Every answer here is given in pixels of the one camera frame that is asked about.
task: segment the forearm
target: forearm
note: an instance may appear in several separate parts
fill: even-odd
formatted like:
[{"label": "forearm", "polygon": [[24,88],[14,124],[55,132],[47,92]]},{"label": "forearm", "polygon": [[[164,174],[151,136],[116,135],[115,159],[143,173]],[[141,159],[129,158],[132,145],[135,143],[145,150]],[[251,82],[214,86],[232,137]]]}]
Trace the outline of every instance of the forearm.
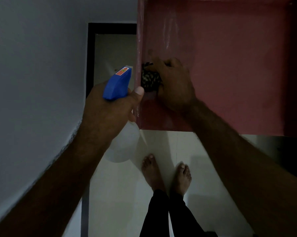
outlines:
[{"label": "forearm", "polygon": [[0,237],[62,236],[106,150],[97,133],[90,134],[82,124],[64,153],[0,222]]},{"label": "forearm", "polygon": [[196,100],[184,115],[259,236],[297,236],[297,178]]}]

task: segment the black floor border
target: black floor border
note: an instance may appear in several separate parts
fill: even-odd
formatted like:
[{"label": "black floor border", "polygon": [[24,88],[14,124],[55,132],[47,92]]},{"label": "black floor border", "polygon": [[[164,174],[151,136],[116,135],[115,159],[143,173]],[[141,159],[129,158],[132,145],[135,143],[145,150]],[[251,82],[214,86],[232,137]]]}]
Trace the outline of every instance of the black floor border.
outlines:
[{"label": "black floor border", "polygon": [[[136,23],[89,23],[87,39],[86,98],[94,85],[95,39],[96,34],[131,34],[136,35]],[[88,184],[81,203],[80,236],[88,237],[89,229],[89,188]]]}]

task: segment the leg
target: leg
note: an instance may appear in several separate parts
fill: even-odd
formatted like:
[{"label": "leg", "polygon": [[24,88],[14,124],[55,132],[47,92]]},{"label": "leg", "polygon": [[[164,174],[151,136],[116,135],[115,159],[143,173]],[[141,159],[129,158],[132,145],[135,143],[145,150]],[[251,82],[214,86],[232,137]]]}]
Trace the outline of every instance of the leg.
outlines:
[{"label": "leg", "polygon": [[170,192],[169,214],[174,236],[207,236],[183,200],[191,182],[188,165],[180,164],[176,170]]},{"label": "leg", "polygon": [[143,223],[140,237],[169,237],[169,198],[166,194],[164,182],[160,175],[155,157],[152,154],[144,158],[142,172],[154,194],[148,206],[148,212]]}]

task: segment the sticker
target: sticker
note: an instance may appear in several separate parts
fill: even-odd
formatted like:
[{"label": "sticker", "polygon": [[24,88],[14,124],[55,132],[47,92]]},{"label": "sticker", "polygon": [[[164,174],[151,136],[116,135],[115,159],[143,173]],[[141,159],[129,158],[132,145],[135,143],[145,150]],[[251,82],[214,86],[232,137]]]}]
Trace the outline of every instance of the sticker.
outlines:
[{"label": "sticker", "polygon": [[126,72],[127,70],[129,70],[129,67],[123,67],[121,70],[119,70],[116,75],[122,75],[124,72]]}]

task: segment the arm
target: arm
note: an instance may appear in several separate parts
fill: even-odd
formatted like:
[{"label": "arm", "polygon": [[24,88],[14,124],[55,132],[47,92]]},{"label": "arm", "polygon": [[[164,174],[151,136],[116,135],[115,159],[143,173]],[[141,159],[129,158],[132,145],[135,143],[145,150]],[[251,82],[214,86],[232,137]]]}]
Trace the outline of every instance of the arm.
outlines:
[{"label": "arm", "polygon": [[103,100],[104,84],[89,94],[76,137],[30,191],[0,222],[2,236],[62,236],[111,140],[141,101],[139,87],[126,98]]},{"label": "arm", "polygon": [[297,236],[297,178],[243,139],[196,99],[189,71],[152,56],[163,86],[159,98],[180,112],[206,149],[231,197],[258,236]]}]

